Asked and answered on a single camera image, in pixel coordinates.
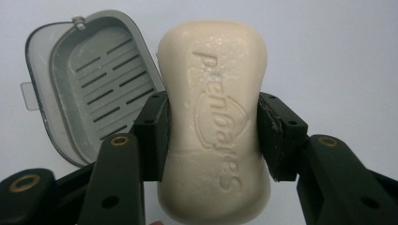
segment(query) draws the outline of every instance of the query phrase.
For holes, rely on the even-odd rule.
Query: gray soap dish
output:
[[[147,98],[164,90],[154,55],[119,11],[39,28],[26,60],[55,148],[80,166],[96,160],[103,139],[128,132]]]

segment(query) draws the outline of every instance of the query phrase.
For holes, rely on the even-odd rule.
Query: transparent lid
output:
[[[70,141],[68,128],[58,107],[50,61],[57,41],[71,28],[72,22],[44,25],[35,30],[26,42],[26,63],[35,89],[44,126],[55,149],[69,162],[83,166],[87,161]]]

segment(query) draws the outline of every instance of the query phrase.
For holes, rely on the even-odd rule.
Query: hole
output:
[[[120,110],[120,107],[116,107],[116,108],[110,110],[109,112],[106,112],[105,114],[103,114],[103,115],[101,115],[101,116],[95,118],[95,119],[93,120],[93,122],[96,123],[96,122],[98,122],[99,120],[105,118],[106,116],[108,116],[108,115],[110,115],[110,114],[112,114],[112,113],[114,113],[114,112],[116,112],[116,111],[118,111],[118,110]]]
[[[86,63],[84,65],[82,65],[81,67],[76,68],[76,72],[79,72],[79,71],[83,70],[84,68],[87,68],[88,66],[94,64],[95,62],[97,62],[99,60],[100,60],[100,56],[98,56],[97,58],[89,61],[88,63]]]
[[[33,177],[27,177],[24,180],[20,180],[19,182],[17,182],[15,184],[15,187],[21,188],[23,186],[28,186],[28,185],[32,184],[34,182],[34,180],[35,179]]]
[[[130,82],[132,82],[132,81],[134,81],[135,79],[137,79],[137,78],[143,76],[144,74],[146,74],[146,71],[141,72],[141,73],[137,74],[136,76],[134,76],[134,77],[132,77],[132,78],[126,80],[125,82],[121,83],[121,84],[119,85],[119,87],[122,87],[122,86],[124,86],[124,85],[126,85],[126,84],[128,84],[128,83],[130,83]]]
[[[140,56],[140,55],[139,54],[134,55],[132,58],[122,62],[121,64],[117,65],[116,67],[113,67],[112,70],[117,70],[118,68],[121,68],[121,67],[125,66],[127,63],[129,63],[132,60],[138,58],[138,56]]]
[[[150,93],[153,92],[153,91],[154,91],[153,88],[151,88],[151,89],[145,91],[143,94],[139,95],[138,97],[135,97],[135,98],[133,98],[133,99],[127,101],[127,102],[126,102],[126,105],[131,104],[133,101],[136,101],[136,100],[138,100],[139,98],[142,98],[142,97],[146,96],[147,94],[150,94]]]
[[[335,147],[338,144],[336,140],[329,137],[320,137],[318,141],[329,147]]]
[[[98,96],[98,97],[96,97],[96,98],[94,98],[94,99],[88,101],[88,102],[87,102],[87,105],[91,105],[91,104],[93,104],[94,102],[100,100],[101,98],[104,98],[104,97],[108,96],[109,94],[111,94],[111,93],[113,93],[113,92],[114,92],[114,90],[111,89],[111,90],[109,90],[109,91],[103,93],[102,95],[100,95],[100,96]]]
[[[373,208],[373,209],[378,209],[380,207],[380,205],[378,204],[378,202],[372,198],[369,197],[362,197],[360,198],[360,201],[365,204],[366,206],[368,206],[369,208]]]
[[[13,193],[23,192],[32,187],[34,187],[38,181],[40,180],[40,176],[37,174],[28,174],[21,176],[9,186],[9,191]]]
[[[119,198],[117,198],[117,196],[112,195],[109,196],[107,198],[105,198],[104,200],[102,200],[102,208],[113,208],[115,207],[117,204],[119,203]]]
[[[124,145],[128,142],[129,142],[129,138],[126,136],[118,136],[118,137],[111,139],[111,145],[113,145],[113,146]]]
[[[119,49],[120,47],[122,47],[123,45],[125,45],[125,44],[127,44],[127,43],[129,43],[129,42],[131,42],[131,41],[132,41],[132,39],[130,38],[130,39],[128,39],[128,40],[122,42],[121,44],[119,44],[119,45],[113,47],[110,51],[106,52],[105,54],[109,54],[109,53],[111,53],[111,52],[113,52],[113,51],[116,51],[117,49]]]
[[[102,74],[100,74],[98,77],[94,78],[93,80],[91,80],[91,81],[89,81],[89,82],[87,82],[87,83],[83,84],[83,85],[82,85],[82,88],[85,88],[85,87],[87,87],[88,85],[90,85],[90,84],[92,84],[92,83],[94,83],[94,82],[96,82],[96,81],[100,80],[101,78],[103,78],[103,77],[105,77],[105,76],[106,76],[106,72],[105,72],[105,73],[102,73]]]

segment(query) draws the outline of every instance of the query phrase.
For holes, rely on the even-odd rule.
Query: soap bar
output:
[[[256,127],[263,39],[238,22],[187,22],[161,39],[158,57],[171,109],[162,209],[184,224],[255,218],[270,195]]]

